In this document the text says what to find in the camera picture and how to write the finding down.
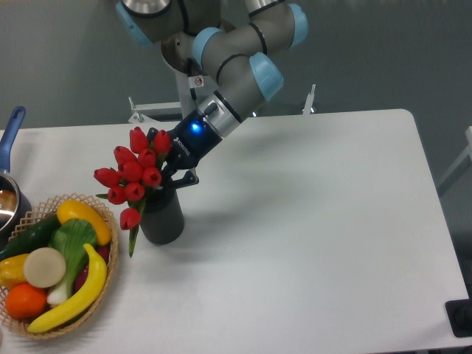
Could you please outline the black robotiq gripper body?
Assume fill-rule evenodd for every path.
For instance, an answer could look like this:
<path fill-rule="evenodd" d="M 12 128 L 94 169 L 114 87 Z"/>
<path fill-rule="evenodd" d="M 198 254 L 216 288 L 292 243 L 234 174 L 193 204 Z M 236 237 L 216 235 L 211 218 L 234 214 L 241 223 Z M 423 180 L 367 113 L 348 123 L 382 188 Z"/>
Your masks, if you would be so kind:
<path fill-rule="evenodd" d="M 197 110 L 192 111 L 167 133 L 170 136 L 171 150 L 166 158 L 165 173 L 196 167 L 223 140 Z"/>

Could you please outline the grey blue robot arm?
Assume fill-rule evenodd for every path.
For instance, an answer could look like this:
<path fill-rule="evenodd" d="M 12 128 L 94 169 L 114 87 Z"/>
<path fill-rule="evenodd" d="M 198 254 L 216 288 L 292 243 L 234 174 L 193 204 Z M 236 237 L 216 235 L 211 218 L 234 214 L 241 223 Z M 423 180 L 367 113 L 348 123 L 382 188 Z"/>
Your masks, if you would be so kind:
<path fill-rule="evenodd" d="M 186 40 L 180 56 L 217 85 L 169 132 L 164 186 L 197 183 L 200 160 L 282 88 L 283 76 L 270 57 L 308 35 L 307 16 L 297 4 L 246 1 L 245 6 L 249 23 L 230 31 L 223 27 L 219 1 L 118 1 L 115 6 L 138 44 Z"/>

